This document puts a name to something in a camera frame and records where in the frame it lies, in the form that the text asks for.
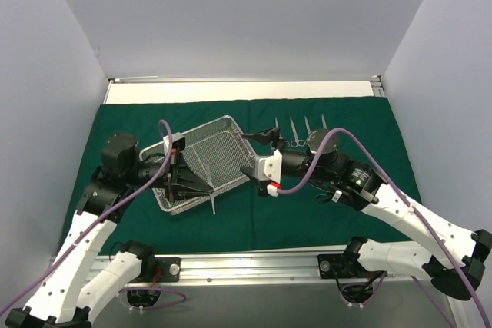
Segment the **steel surgical scissors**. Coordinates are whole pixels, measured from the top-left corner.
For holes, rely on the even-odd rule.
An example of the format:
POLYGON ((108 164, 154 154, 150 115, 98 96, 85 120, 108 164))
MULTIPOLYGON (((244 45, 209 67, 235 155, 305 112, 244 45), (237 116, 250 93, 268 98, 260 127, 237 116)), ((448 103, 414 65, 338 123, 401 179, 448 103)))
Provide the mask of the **steel surgical scissors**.
POLYGON ((281 135, 281 129, 279 127, 277 118, 274 118, 274 123, 275 123, 275 126, 274 126, 275 136, 276 136, 277 140, 276 140, 275 144, 273 144, 273 146, 277 149, 282 149, 282 148, 288 147, 288 142, 281 135))

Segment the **steel surgical forceps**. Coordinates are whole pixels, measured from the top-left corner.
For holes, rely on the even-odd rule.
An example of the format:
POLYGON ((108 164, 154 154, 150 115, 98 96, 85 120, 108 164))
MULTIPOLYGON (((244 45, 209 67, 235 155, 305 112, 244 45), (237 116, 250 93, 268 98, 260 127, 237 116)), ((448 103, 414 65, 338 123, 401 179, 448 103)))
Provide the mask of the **steel surgical forceps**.
POLYGON ((307 134, 308 135, 311 134, 311 127, 310 127, 308 118, 306 116, 304 116, 304 124, 305 124, 305 127, 306 127, 307 134))

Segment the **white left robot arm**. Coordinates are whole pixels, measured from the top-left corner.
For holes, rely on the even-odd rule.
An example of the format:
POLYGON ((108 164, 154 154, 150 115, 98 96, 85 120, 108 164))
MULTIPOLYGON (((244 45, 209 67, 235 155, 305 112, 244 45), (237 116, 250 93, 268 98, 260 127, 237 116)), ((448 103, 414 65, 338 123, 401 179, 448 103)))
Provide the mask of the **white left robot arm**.
POLYGON ((128 241, 109 266, 86 278, 102 246, 129 204, 147 188, 164 188, 172 200, 211 194, 213 189, 186 164, 185 136, 163 138, 162 163, 143 161, 131 134, 111 136, 101 166, 81 196, 67 237, 38 290, 8 313, 7 327, 91 327, 100 312, 133 280, 149 280, 157 268, 152 249, 128 241))

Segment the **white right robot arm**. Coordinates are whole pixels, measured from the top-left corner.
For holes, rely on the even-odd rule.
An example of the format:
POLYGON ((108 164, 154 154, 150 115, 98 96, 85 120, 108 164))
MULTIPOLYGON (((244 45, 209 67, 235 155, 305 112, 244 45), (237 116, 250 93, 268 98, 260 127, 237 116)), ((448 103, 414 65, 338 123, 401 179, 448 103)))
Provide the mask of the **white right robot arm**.
POLYGON ((353 237, 321 276, 339 280, 395 273, 428 280, 456 300, 475 298, 491 252, 490 232, 459 227, 408 197, 374 159, 364 163, 340 151, 340 133, 353 137, 343 128, 318 129, 308 135, 304 150, 283 139, 278 127, 244 134, 246 140, 269 144, 271 153, 241 170, 262 197, 294 194, 310 184, 321 190, 320 202, 346 205, 408 238, 380 243, 353 237))

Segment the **dark green surgical cloth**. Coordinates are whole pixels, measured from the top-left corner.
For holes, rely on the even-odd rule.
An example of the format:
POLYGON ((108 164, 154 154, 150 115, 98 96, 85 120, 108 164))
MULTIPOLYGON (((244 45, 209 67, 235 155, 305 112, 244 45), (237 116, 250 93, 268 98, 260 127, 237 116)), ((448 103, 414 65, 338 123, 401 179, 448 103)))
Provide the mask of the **dark green surgical cloth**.
MULTIPOLYGON (((341 149, 360 161, 374 157, 395 184, 418 199, 400 129, 386 98, 311 98, 294 100, 214 101, 175 104, 107 104, 98 109, 68 206, 72 218, 85 186, 101 162, 105 141, 116 133, 130 133, 142 147, 156 142, 158 122, 166 120, 174 132, 183 132, 223 115, 230 115, 245 132, 275 126, 293 137, 322 127, 348 129, 353 137, 341 138, 341 149)), ((386 223, 343 204, 321 204, 317 190, 305 186, 296 194, 259 197, 251 183, 222 194, 215 201, 216 215, 207 202, 171 216, 159 207, 151 191, 140 194, 108 238, 102 253, 118 242, 136 240, 157 253, 211 253, 269 250, 293 247, 344 245, 354 237, 379 242, 402 241, 404 236, 386 223)))

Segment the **steel scalpel handle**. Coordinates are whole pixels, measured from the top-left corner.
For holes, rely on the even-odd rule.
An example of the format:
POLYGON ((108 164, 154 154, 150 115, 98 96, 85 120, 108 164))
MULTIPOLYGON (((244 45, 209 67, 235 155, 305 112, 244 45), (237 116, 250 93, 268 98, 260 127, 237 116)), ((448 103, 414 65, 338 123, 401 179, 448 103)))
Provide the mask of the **steel scalpel handle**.
POLYGON ((215 206, 215 201, 214 201, 214 185, 213 185, 212 177, 211 177, 211 168, 210 168, 210 165, 208 163, 204 164, 204 171, 206 174, 208 185, 211 188, 209 198, 210 198, 210 202, 211 202, 212 214, 215 216, 216 215, 216 206, 215 206))

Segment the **steel wire mesh tray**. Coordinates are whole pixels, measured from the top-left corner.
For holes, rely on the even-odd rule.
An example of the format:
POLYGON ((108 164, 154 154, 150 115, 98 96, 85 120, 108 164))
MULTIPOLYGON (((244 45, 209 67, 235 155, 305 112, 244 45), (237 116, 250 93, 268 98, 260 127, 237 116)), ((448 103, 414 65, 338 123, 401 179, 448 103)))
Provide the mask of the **steel wire mesh tray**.
POLYGON ((155 188, 153 193, 161 210, 177 215, 209 200, 213 201, 218 195, 248 182, 241 168, 252 167, 256 153, 242 134, 243 131, 230 115, 177 133, 185 138, 183 157, 187 165, 212 186, 214 192, 204 197, 170 201, 165 197, 165 190, 155 188))

